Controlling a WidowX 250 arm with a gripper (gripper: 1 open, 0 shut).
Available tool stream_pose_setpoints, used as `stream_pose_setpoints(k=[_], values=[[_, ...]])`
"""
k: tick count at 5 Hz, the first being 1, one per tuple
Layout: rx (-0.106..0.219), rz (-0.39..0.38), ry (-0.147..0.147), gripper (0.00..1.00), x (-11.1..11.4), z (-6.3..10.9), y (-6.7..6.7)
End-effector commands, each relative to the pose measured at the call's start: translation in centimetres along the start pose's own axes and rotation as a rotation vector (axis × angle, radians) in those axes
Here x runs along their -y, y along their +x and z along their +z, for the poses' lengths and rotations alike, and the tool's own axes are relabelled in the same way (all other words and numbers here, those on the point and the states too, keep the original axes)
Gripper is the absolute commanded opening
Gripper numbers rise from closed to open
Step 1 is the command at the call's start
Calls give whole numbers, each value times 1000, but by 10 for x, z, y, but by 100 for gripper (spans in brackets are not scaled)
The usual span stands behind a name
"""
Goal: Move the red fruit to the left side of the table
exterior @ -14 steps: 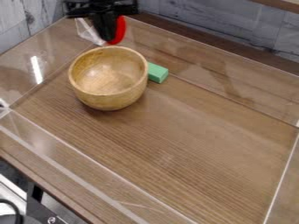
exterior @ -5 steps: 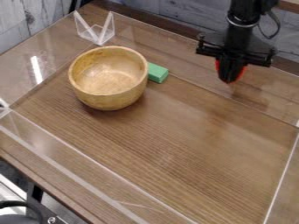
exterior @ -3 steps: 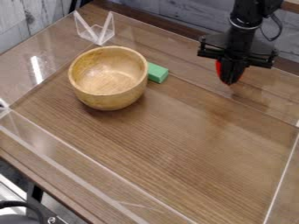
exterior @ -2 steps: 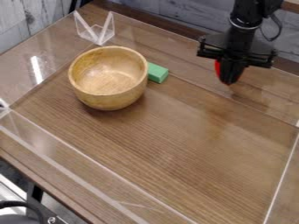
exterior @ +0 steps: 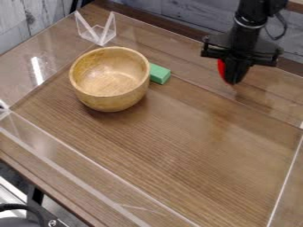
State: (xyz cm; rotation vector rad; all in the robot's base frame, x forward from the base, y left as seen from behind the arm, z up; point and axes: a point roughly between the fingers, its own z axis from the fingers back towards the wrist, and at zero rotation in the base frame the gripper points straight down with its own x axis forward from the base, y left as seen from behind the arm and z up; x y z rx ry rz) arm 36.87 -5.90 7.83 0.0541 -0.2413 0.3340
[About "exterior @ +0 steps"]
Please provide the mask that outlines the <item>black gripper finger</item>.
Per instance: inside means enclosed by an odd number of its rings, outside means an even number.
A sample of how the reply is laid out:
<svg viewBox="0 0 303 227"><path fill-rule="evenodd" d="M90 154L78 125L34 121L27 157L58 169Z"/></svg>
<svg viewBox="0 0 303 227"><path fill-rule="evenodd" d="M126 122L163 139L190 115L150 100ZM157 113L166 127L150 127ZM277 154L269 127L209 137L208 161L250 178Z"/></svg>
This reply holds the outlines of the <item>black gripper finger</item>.
<svg viewBox="0 0 303 227"><path fill-rule="evenodd" d="M233 79L234 84L238 84L244 81L252 66L253 61L250 59L236 59L236 75Z"/></svg>
<svg viewBox="0 0 303 227"><path fill-rule="evenodd" d="M225 80L229 84L236 83L237 63L233 58L225 59Z"/></svg>

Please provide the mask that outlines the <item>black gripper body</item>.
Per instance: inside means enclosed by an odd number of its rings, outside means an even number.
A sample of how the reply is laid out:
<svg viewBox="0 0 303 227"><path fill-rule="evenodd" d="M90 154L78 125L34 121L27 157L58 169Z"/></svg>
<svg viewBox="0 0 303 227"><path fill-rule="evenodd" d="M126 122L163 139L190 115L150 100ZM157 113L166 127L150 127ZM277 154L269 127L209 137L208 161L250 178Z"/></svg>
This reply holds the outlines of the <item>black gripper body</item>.
<svg viewBox="0 0 303 227"><path fill-rule="evenodd" d="M274 67L284 49L261 37L260 33L237 34L229 31L204 37L202 57L225 60L228 57L250 60L253 65Z"/></svg>

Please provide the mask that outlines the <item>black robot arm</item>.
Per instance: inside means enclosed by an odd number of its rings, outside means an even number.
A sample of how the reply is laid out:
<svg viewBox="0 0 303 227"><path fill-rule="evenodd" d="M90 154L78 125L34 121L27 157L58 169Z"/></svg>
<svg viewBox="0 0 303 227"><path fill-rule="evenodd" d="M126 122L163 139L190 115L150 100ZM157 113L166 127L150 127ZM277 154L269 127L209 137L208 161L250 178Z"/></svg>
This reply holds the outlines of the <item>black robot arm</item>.
<svg viewBox="0 0 303 227"><path fill-rule="evenodd" d="M289 0L241 0L234 16L234 26L228 33L206 35L201 56L218 59L218 71L228 84L240 84L254 65L276 67L284 49L261 37L268 30L270 17L277 17L284 25L278 36L269 35L276 41L288 32L288 21L281 11L288 8Z"/></svg>

